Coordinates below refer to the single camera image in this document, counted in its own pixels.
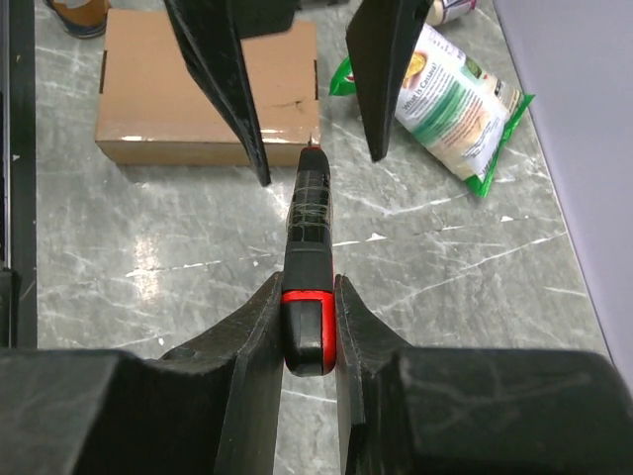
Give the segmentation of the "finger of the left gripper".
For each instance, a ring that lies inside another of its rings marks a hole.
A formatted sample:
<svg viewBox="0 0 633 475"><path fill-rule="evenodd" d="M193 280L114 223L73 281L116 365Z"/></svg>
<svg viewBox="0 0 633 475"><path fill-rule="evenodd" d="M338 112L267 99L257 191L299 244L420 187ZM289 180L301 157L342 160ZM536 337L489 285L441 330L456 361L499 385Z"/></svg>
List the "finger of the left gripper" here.
<svg viewBox="0 0 633 475"><path fill-rule="evenodd" d="M191 77L242 143L260 184L269 185L241 41L288 31L297 3L174 0L165 7Z"/></svg>
<svg viewBox="0 0 633 475"><path fill-rule="evenodd" d="M373 161L389 148L407 68L432 3L364 0L346 30L356 95Z"/></svg>

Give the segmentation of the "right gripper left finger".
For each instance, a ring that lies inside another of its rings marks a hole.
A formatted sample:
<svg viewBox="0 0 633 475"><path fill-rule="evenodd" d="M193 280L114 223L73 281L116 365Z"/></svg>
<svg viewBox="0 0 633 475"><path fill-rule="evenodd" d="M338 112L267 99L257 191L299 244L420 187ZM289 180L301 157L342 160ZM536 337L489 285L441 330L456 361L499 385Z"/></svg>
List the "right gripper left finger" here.
<svg viewBox="0 0 633 475"><path fill-rule="evenodd" d="M1 354L5 474L269 474L282 277L157 359L113 349Z"/></svg>

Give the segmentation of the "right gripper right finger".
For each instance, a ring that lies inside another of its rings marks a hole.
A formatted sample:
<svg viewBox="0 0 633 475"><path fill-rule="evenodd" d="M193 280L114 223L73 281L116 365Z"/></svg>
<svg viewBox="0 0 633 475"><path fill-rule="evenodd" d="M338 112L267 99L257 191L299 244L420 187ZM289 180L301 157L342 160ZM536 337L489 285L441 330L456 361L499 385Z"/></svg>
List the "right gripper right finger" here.
<svg viewBox="0 0 633 475"><path fill-rule="evenodd" d="M345 474L628 474L632 398L602 355L420 347L335 281Z"/></svg>

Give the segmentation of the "brown cardboard express box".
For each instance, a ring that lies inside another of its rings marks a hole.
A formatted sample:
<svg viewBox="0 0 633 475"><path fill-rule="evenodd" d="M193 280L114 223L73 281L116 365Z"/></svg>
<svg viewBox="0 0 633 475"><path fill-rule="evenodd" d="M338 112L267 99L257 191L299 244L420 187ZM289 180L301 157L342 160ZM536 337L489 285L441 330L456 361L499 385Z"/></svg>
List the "brown cardboard express box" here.
<svg viewBox="0 0 633 475"><path fill-rule="evenodd" d="M242 44L268 163L294 167L318 143L317 27ZM166 13L113 9L95 142L122 165L238 165L244 147L185 66Z"/></svg>

